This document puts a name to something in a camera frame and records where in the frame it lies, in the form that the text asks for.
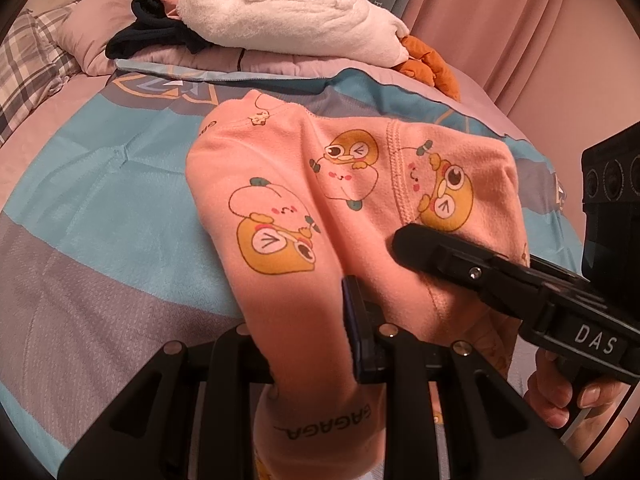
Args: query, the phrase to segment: striped fabric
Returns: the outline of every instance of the striped fabric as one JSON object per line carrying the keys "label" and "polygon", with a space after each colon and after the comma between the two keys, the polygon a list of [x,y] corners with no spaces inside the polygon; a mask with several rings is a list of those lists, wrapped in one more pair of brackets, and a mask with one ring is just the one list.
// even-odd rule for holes
{"label": "striped fabric", "polygon": [[0,45],[0,147],[80,66],[55,45],[54,33],[75,4],[34,16],[21,12]]}

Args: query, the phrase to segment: finger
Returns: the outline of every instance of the finger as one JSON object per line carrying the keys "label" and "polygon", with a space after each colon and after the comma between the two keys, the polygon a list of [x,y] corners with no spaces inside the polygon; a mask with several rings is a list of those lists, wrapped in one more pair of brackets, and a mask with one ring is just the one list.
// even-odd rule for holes
{"label": "finger", "polygon": [[536,372],[538,390],[546,400],[558,408],[565,408],[573,395],[571,383],[558,371],[556,356],[551,352],[538,349],[536,352]]}
{"label": "finger", "polygon": [[622,393],[625,385],[620,381],[602,377],[584,387],[578,399],[580,408],[597,408],[612,404]]}
{"label": "finger", "polygon": [[558,408],[556,405],[546,400],[545,397],[540,394],[535,374],[531,377],[533,377],[533,379],[529,378],[529,383],[533,387],[529,388],[527,393],[524,395],[524,399],[538,414],[538,416],[545,421],[546,425],[550,428],[562,428],[569,420],[569,411]]}

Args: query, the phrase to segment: pink pillow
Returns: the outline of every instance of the pink pillow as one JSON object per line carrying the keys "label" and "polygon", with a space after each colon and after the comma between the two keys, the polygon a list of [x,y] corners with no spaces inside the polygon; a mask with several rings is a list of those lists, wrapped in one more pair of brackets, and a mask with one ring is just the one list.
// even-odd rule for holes
{"label": "pink pillow", "polygon": [[85,74],[113,74],[115,65],[104,49],[117,32],[136,21],[131,1],[82,0],[58,29],[56,43],[78,60]]}

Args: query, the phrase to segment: pink curtain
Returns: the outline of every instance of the pink curtain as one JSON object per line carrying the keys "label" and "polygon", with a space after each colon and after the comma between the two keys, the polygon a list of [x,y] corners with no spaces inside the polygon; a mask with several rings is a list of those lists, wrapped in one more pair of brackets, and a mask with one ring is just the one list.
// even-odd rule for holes
{"label": "pink curtain", "polygon": [[471,76],[506,114],[544,49],[562,0],[410,0],[412,34]]}

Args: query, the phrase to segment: fingernail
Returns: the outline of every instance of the fingernail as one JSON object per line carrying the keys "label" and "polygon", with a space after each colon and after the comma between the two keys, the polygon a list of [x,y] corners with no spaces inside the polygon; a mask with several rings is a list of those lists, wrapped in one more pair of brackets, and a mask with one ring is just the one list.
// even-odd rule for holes
{"label": "fingernail", "polygon": [[598,402],[598,398],[600,397],[600,387],[599,386],[591,386],[587,388],[582,394],[582,398],[580,399],[580,407],[581,408],[591,408],[593,405]]}
{"label": "fingernail", "polygon": [[556,413],[555,415],[551,415],[545,422],[550,428],[557,430],[558,428],[562,428],[568,421],[568,413]]}

